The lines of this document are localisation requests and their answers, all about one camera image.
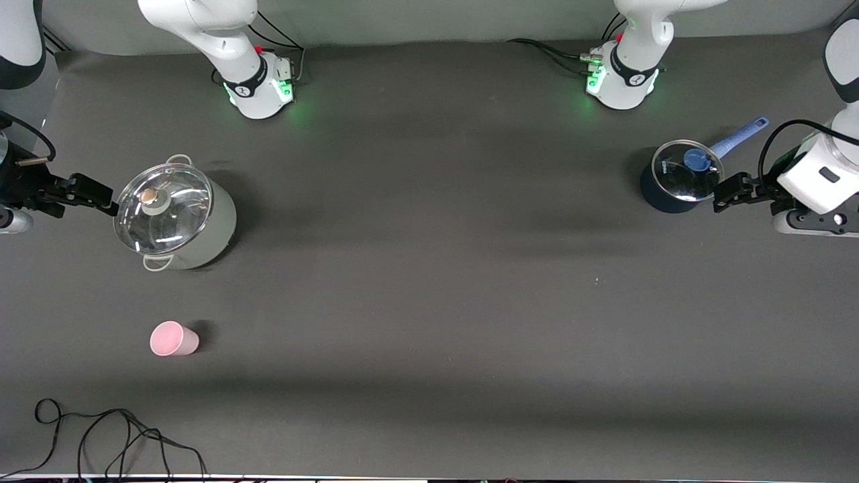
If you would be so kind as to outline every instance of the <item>black band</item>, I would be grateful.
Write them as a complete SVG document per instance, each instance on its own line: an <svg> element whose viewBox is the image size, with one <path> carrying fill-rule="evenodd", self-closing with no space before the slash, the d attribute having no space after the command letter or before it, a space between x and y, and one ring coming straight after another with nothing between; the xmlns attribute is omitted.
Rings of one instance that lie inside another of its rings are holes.
<svg viewBox="0 0 859 483"><path fill-rule="evenodd" d="M268 74L268 63L262 56L259 56L259 70L253 77L241 83L232 83L227 80L224 80L223 83L239 97L252 97L253 93L257 91L257 87L265 80L266 74Z"/></svg>
<svg viewBox="0 0 859 483"><path fill-rule="evenodd" d="M623 63L620 62L620 58L618 58L618 46L615 46L612 49L612 54L609 58L612 62L612 68L614 71L623 77L626 85L630 87L644 85L644 83L650 79L650 76L653 76L656 72L656 65L647 70L635 70L623 65Z"/></svg>

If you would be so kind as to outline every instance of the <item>white robot link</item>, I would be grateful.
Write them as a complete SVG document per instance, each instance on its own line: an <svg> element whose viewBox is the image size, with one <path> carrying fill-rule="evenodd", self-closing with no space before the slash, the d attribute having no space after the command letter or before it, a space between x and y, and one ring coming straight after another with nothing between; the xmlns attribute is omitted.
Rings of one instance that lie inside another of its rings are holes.
<svg viewBox="0 0 859 483"><path fill-rule="evenodd" d="M626 17L621 41L591 49L586 92L612 109L632 109L653 90L658 65L674 39L671 14L708 9L727 0L614 0Z"/></svg>
<svg viewBox="0 0 859 483"><path fill-rule="evenodd" d="M290 61L258 52L241 31L257 16L256 0L137 0L137 6L153 26L209 58L230 101L246 117L269 118L292 102Z"/></svg>
<svg viewBox="0 0 859 483"><path fill-rule="evenodd" d="M847 107L827 125L795 119L780 125L758 160L758 176L738 173L716 187L714 210L771 201L777 231L801 235L859 236L859 19L842 23L826 43L824 66ZM815 132L764 173L766 151L791 125Z"/></svg>

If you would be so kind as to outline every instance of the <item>cooking pot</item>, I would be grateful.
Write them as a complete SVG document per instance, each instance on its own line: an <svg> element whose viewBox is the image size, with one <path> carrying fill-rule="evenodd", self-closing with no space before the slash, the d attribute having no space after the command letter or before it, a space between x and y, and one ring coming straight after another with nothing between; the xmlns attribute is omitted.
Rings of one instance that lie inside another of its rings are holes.
<svg viewBox="0 0 859 483"><path fill-rule="evenodd" d="M118 203L116 234L150 272L209 263L235 232L233 199L186 155L138 174Z"/></svg>

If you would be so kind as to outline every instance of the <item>pink cup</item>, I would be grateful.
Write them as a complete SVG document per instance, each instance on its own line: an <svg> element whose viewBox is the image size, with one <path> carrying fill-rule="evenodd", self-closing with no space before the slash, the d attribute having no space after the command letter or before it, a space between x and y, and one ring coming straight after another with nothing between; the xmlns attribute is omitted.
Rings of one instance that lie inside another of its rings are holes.
<svg viewBox="0 0 859 483"><path fill-rule="evenodd" d="M156 356L187 356L196 351L198 345L199 336L174 321L158 324L149 336L149 348Z"/></svg>

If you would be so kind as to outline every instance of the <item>tabletop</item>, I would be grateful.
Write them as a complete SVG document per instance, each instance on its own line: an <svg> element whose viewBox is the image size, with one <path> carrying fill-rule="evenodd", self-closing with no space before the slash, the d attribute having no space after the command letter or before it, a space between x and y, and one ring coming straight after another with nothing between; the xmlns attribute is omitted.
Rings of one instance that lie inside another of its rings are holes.
<svg viewBox="0 0 859 483"><path fill-rule="evenodd" d="M221 474L859 480L856 242L637 188L667 141L834 115L828 34L677 40L629 112L516 44L314 48L260 121L203 55L58 54L55 174L118 192L184 153L238 227L215 263L160 273L87 208L0 239L0 469L44 457L52 397L127 407ZM165 320L200 351L153 355ZM42 472L75 471L84 428ZM96 429L84 468L124 434ZM161 472L154 444L133 459Z"/></svg>

